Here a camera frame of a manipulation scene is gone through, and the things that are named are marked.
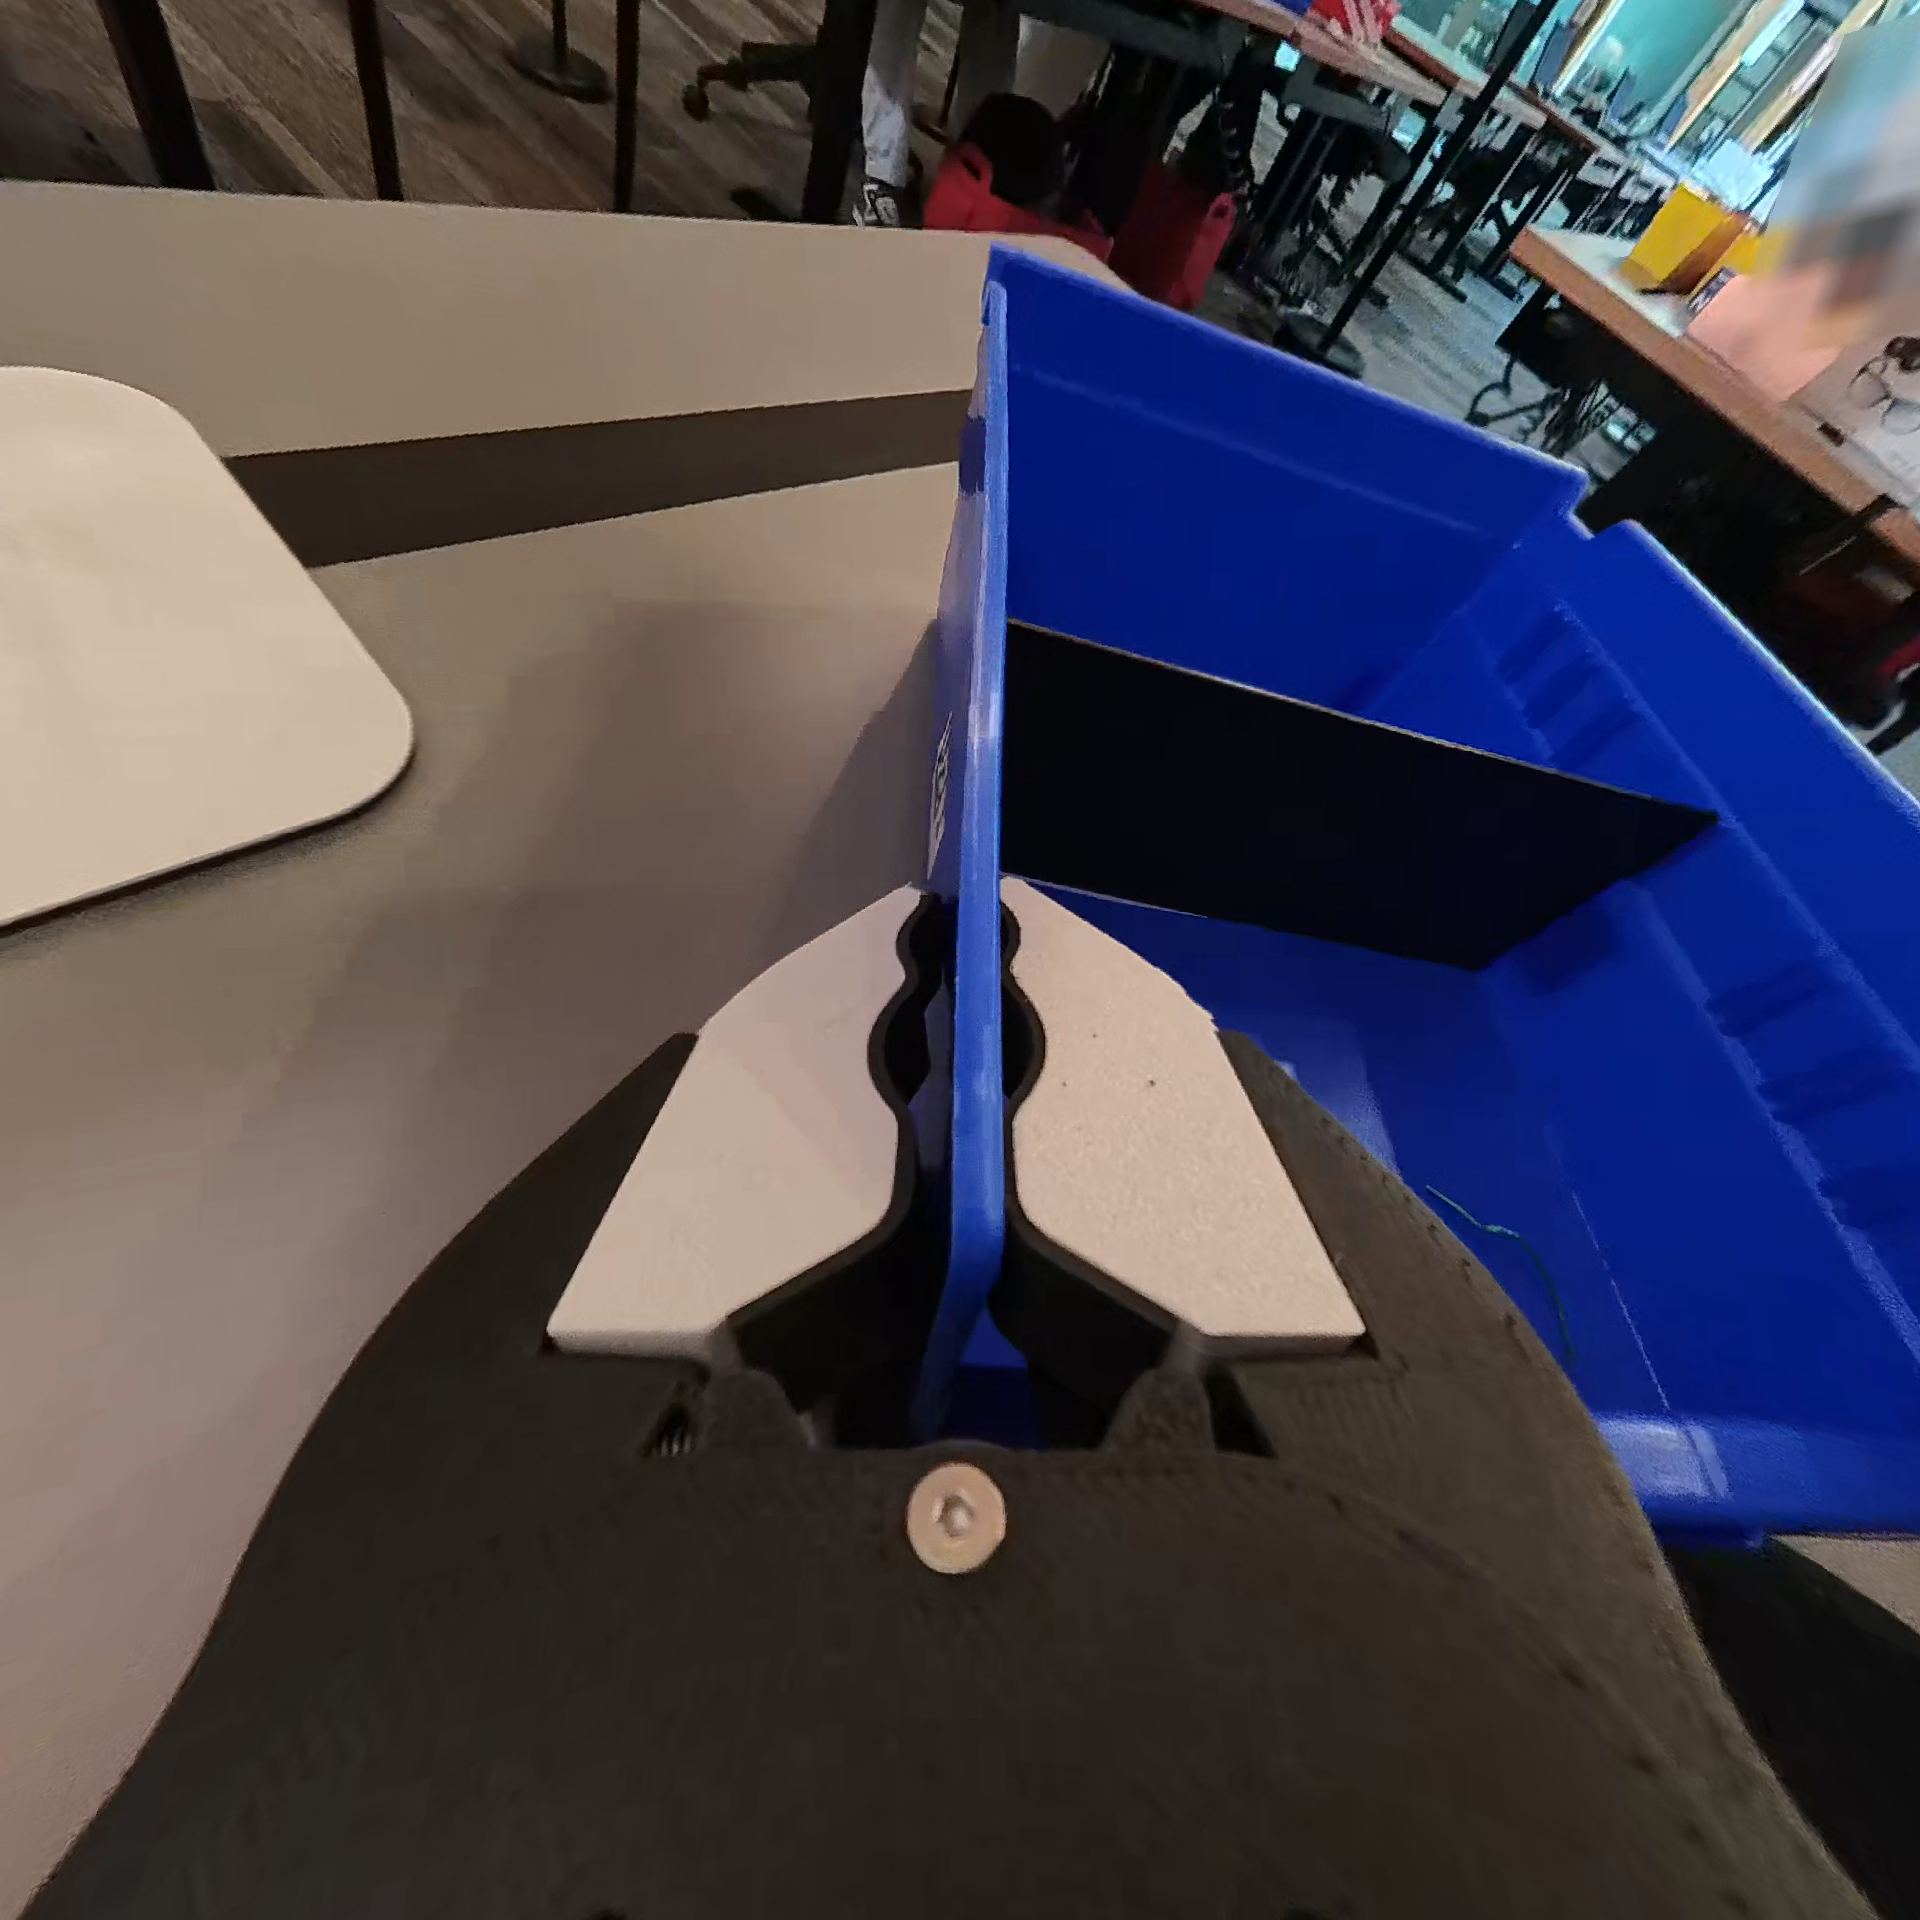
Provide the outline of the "wooden work table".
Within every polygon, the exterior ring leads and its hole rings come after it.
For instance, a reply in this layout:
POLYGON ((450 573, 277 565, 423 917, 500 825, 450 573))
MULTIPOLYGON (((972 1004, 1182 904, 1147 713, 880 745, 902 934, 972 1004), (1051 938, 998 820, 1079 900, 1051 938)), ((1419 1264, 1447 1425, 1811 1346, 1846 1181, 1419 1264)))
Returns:
POLYGON ((1613 401, 1647 444, 1598 483, 1590 533, 1640 528, 1882 758, 1915 745, 1915 491, 1835 426, 1765 396, 1624 277, 1627 242, 1528 227, 1510 248, 1580 416, 1613 401))

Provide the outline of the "red plastic bin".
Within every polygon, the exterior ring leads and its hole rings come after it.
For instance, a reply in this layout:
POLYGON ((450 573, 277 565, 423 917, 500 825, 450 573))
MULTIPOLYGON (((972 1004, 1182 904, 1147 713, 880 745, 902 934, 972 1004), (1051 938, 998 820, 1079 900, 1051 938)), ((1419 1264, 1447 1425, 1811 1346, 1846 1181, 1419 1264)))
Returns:
POLYGON ((1227 189, 1152 160, 1118 224, 1069 210, 1064 125, 1022 94, 974 108, 920 198, 931 230, 1047 237, 1110 267, 1147 299, 1194 310, 1235 228, 1227 189))

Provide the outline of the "black bin divider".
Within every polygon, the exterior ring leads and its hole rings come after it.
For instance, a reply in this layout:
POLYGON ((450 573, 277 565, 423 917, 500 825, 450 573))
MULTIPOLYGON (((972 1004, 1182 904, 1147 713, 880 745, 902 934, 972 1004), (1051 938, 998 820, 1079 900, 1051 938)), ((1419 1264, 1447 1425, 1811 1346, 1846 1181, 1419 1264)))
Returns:
POLYGON ((1718 822, 1027 622, 1000 738, 1011 875, 1458 971, 1718 822))

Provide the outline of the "blue plastic bin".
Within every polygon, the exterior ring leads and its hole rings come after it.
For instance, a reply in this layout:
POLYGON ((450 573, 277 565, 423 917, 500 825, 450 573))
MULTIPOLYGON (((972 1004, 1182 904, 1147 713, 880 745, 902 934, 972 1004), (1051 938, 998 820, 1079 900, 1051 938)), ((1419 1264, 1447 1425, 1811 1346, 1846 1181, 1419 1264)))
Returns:
POLYGON ((1915 1534, 1915 803, 1580 476, 998 252, 944 577, 950 1253, 1005 1244, 1000 745, 1027 622, 1718 822, 1483 971, 1080 897, 1490 1253, 1674 1536, 1915 1534))

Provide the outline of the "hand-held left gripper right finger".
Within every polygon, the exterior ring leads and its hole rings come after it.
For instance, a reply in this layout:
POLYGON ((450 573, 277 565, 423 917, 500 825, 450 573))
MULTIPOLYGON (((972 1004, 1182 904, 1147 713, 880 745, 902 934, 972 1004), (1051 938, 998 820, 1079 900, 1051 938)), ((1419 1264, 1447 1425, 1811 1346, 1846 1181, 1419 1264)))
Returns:
POLYGON ((1005 1244, 992 1326, 1042 1435, 1156 1371, 1339 1365, 1368 1328, 1211 1014, 1032 881, 998 886, 1005 1244))

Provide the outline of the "white stand base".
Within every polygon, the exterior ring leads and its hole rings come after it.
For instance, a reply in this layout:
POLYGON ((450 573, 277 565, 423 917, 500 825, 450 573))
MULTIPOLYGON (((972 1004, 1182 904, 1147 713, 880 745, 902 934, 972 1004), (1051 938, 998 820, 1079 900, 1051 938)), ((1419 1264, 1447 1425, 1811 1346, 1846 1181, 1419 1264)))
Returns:
POLYGON ((196 428, 2 371, 2 925, 333 825, 415 723, 196 428))

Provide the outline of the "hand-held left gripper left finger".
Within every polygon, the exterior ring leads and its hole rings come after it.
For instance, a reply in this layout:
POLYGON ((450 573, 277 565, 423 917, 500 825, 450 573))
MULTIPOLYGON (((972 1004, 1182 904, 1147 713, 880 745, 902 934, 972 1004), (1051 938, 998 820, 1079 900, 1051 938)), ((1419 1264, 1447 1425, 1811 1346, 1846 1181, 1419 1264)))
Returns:
POLYGON ((693 1040, 547 1320, 566 1355, 775 1379, 813 1411, 920 1361, 944 1201, 918 1100, 946 912, 915 885, 736 993, 693 1040))

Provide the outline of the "yellow plastic bin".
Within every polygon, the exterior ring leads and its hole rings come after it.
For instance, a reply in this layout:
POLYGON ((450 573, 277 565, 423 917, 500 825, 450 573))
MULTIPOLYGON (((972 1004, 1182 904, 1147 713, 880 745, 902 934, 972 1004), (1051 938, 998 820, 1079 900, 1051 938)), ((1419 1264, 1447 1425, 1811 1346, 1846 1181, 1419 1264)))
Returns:
POLYGON ((1677 182, 1618 267, 1624 285, 1656 298, 1693 298, 1720 272, 1747 272, 1765 227, 1711 195, 1677 182))

